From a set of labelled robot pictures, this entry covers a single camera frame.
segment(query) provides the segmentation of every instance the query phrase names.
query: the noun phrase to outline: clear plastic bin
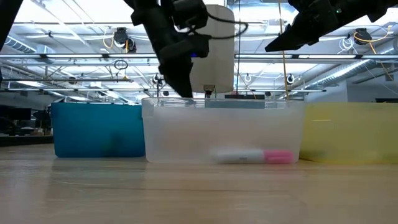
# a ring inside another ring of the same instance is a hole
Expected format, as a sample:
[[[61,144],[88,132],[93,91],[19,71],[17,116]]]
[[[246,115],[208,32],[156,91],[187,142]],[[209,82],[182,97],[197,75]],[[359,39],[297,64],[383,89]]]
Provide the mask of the clear plastic bin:
[[[299,101],[146,98],[146,155],[157,163],[213,163],[220,150],[281,150],[299,159],[305,104]]]

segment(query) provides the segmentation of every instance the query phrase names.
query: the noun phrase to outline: desk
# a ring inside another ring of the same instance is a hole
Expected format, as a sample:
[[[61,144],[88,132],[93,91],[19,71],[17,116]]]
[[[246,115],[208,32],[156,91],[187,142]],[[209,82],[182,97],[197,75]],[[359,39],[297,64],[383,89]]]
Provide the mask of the desk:
[[[1,223],[398,223],[398,166],[176,166],[0,148]]]

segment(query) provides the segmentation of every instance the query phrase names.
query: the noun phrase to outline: ceiling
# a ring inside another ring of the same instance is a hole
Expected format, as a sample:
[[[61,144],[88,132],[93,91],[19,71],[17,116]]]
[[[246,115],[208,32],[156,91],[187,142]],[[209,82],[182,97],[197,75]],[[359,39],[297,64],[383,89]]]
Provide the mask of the ceiling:
[[[224,0],[204,0],[206,4],[227,5],[235,15],[235,19],[250,22],[249,30],[240,38],[235,40],[236,54],[266,54],[264,47],[270,43],[280,32],[279,9],[275,1],[241,1],[239,6],[237,1]],[[21,42],[37,48],[45,45],[57,54],[92,54],[100,53],[123,53],[121,49],[113,46],[107,49],[104,46],[103,39],[106,38],[108,45],[111,43],[111,34],[117,27],[127,27],[127,32],[134,39],[137,45],[137,53],[153,54],[150,42],[147,39],[145,30],[142,26],[134,27],[131,24],[130,15],[133,10],[128,7],[123,0],[43,0],[45,9],[39,7],[31,0],[25,0],[16,17],[15,23],[11,29],[10,36],[18,38]],[[291,23],[297,15],[297,11],[287,3],[282,3],[282,19],[285,25]],[[313,46],[304,46],[295,52],[288,51],[287,54],[347,54],[350,51],[342,51],[341,41],[355,28],[365,27],[374,39],[385,36],[386,29],[391,26],[390,34],[382,41],[375,43],[375,46],[381,45],[392,40],[398,31],[396,26],[398,21],[398,8],[389,9],[387,14],[371,23],[367,17],[363,17],[344,26],[326,36],[322,37],[319,43]],[[369,52],[368,46],[362,47],[354,45],[359,53]],[[1,53],[20,54],[9,46],[4,46]],[[27,63],[28,61],[13,60],[13,62]],[[84,62],[95,62],[94,60],[85,60]],[[134,83],[115,83],[103,82],[101,86],[107,88],[151,88],[152,77],[158,73],[156,59],[135,59],[130,60],[134,66],[128,67],[119,74],[119,78],[128,76],[134,80]],[[288,63],[286,72],[300,77],[302,80],[309,80],[337,66],[338,63]],[[280,88],[284,84],[284,65],[281,62],[259,63],[256,61],[236,63],[239,71],[250,76],[248,83],[251,88],[269,87]],[[45,67],[26,66],[27,69],[37,73],[44,73]],[[50,72],[55,77],[88,77],[88,78],[110,78],[118,71],[112,66],[110,74],[106,67],[100,66],[67,66],[59,71],[59,67],[50,67]],[[245,84],[239,81],[239,86],[245,87]],[[140,98],[145,96],[138,92],[121,93],[126,98],[136,96]]]

